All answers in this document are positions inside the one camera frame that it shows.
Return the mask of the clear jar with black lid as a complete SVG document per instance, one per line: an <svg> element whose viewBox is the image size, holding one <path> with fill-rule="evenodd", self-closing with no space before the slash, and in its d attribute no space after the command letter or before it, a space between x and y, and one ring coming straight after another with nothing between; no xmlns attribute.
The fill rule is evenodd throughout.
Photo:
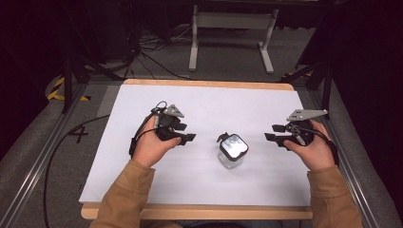
<svg viewBox="0 0 403 228"><path fill-rule="evenodd" d="M217 142L220 144L218 160L226 169L233 169L243 163L249 150L248 144L238 135L227 132L221 134Z"/></svg>

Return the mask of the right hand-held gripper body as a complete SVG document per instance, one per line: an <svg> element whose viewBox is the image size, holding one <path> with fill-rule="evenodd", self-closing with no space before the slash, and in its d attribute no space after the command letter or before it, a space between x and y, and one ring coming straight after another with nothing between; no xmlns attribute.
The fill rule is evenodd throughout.
<svg viewBox="0 0 403 228"><path fill-rule="evenodd" d="M311 123L313 118L326 115L327 113L328 111L326 109L296 109L287 118L288 124L285 125L286 132L290 133L290 136L284 137L286 140L302 146L309 145L314 140L314 136L319 136L327 141L327 137L318 130L314 130Z"/></svg>

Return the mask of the person's right hand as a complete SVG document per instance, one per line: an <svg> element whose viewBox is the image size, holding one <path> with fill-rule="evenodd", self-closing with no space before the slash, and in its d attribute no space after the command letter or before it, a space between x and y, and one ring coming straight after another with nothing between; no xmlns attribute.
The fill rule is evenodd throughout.
<svg viewBox="0 0 403 228"><path fill-rule="evenodd" d="M300 146L291 141L284 141L283 144L295 152L310 171L317 171L336 165L331 148L319 136L315 136L314 140L307 146Z"/></svg>

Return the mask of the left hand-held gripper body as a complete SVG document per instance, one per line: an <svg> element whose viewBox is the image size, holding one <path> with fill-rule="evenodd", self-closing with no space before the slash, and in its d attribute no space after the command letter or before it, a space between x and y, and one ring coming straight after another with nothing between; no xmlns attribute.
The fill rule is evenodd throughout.
<svg viewBox="0 0 403 228"><path fill-rule="evenodd" d="M173 126L181 124L181 118L183 117L184 115L174 104L167 107L158 107L154 126L157 137L161 141L177 138L182 133L178 133L178 130L175 130Z"/></svg>

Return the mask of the aluminium frame rail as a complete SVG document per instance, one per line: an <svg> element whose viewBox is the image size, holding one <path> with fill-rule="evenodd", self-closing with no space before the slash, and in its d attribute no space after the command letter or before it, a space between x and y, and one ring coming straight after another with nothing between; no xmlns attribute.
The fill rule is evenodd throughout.
<svg viewBox="0 0 403 228"><path fill-rule="evenodd" d="M71 104L67 111L61 114L53 127L47 141L45 142L40 154L35 160L34 164L24 177L24 181L19 188L16 196L11 202L7 212L0 220L0 228L12 228L15 221L18 219L23 208L25 207L32 191L34 190L37 182L40 180L42 173L48 165L51 151L56 147L56 144L61 137L62 131L67 125L68 118L70 117L74 107L78 104L81 96L86 90L87 84L78 84L72 93Z"/></svg>
<svg viewBox="0 0 403 228"><path fill-rule="evenodd" d="M359 139L350 116L336 91L331 92L330 119L321 118L339 149L340 165L365 228L388 228L389 212L394 224L394 209Z"/></svg>

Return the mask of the white metal stand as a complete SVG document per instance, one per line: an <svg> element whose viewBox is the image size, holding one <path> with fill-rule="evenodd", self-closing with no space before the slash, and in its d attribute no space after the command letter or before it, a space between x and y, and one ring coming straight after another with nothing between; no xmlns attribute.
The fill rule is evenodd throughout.
<svg viewBox="0 0 403 228"><path fill-rule="evenodd" d="M198 62L198 29L260 29L265 30L265 38L259 42L259 51L265 70L268 74L274 73L268 46L271 40L275 23L278 19L278 10L273 9L268 14L204 12L199 7L193 7L192 16L192 45L190 50L188 69L195 71Z"/></svg>

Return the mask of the person's left hand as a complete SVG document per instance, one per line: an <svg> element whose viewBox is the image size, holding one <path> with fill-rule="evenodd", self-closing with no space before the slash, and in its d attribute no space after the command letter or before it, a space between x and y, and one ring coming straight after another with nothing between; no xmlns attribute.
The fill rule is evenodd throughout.
<svg viewBox="0 0 403 228"><path fill-rule="evenodd" d="M154 131L155 119L156 117L152 116L144 125L132 157L133 161L148 168L156 164L168 150L182 141L181 138L161 141Z"/></svg>

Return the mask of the white table sheet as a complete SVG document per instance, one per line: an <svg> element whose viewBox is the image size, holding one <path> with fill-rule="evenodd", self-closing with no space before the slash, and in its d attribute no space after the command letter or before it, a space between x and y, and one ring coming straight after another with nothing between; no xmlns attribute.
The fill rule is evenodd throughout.
<svg viewBox="0 0 403 228"><path fill-rule="evenodd" d="M192 142L169 150L156 164L149 202L307 206L307 168L265 138L274 124L301 107L292 90L173 85L122 85L86 180L81 202L98 202L129 160L137 129L157 104L175 105ZM238 134L249 146L243 163L226 169L218 137Z"/></svg>

